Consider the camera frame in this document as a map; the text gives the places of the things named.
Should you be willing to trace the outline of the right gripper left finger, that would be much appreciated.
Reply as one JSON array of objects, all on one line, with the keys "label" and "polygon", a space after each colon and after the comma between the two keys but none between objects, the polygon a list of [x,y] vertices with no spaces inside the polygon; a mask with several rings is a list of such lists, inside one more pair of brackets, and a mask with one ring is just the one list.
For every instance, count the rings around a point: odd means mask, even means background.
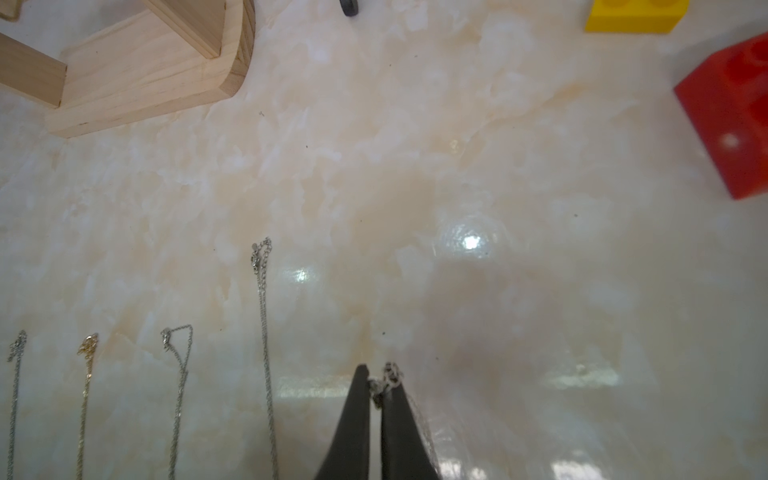
[{"label": "right gripper left finger", "polygon": [[367,480],[370,461],[369,370],[356,367],[341,417],[315,480]]}]

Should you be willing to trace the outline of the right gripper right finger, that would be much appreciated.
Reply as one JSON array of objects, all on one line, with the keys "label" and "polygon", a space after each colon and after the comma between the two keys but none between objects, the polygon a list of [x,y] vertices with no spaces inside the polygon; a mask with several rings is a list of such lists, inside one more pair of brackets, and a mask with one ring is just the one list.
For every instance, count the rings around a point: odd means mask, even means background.
[{"label": "right gripper right finger", "polygon": [[437,480],[405,388],[382,381],[380,393],[382,478]]}]

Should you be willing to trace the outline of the wooden jewelry display stand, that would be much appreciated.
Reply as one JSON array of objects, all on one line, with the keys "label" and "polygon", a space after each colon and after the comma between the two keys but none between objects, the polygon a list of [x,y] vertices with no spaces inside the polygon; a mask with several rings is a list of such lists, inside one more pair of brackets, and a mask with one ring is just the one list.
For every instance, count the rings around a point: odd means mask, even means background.
[{"label": "wooden jewelry display stand", "polygon": [[48,108],[72,138],[233,97],[251,63],[251,1],[150,1],[56,60],[1,38],[1,87]]}]

